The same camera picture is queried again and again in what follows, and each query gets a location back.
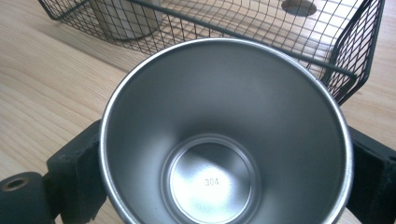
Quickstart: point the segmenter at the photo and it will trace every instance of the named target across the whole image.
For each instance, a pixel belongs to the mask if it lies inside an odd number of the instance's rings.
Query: black wire basket
[[[205,37],[283,51],[342,104],[367,80],[384,0],[38,0],[49,17],[153,54]]]

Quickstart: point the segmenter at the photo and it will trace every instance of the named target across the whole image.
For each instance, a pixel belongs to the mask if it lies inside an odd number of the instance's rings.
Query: wooden surface
[[[392,148],[395,10],[387,1],[371,77],[342,106],[349,125]],[[47,158],[101,118],[110,94],[146,57],[51,21],[35,0],[0,0],[0,179],[46,173]],[[107,202],[94,222],[120,219]],[[346,211],[340,223],[359,221]]]

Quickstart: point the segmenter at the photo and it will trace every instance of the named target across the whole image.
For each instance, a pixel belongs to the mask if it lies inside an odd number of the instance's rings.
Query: metal container
[[[160,6],[160,0],[146,0]],[[159,28],[163,20],[160,11],[128,0],[90,0],[96,19],[105,35],[114,39],[137,39]]]
[[[347,125],[321,83],[234,39],[139,64],[106,107],[100,162],[128,223],[334,223],[352,178]]]

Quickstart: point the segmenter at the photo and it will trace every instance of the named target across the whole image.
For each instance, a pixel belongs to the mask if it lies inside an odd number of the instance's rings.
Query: screw hole
[[[9,180],[5,185],[3,185],[3,191],[13,191],[16,189],[20,189],[25,186],[29,182],[28,177],[17,177],[15,179]]]
[[[299,17],[312,16],[317,12],[317,6],[307,0],[285,0],[281,6],[287,13]]]

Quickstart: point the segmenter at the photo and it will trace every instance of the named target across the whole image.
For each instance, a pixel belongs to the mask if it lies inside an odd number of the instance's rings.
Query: wire basket
[[[369,76],[384,7],[384,0],[39,2],[53,20],[147,54],[204,37],[262,43],[308,68],[339,104]]]

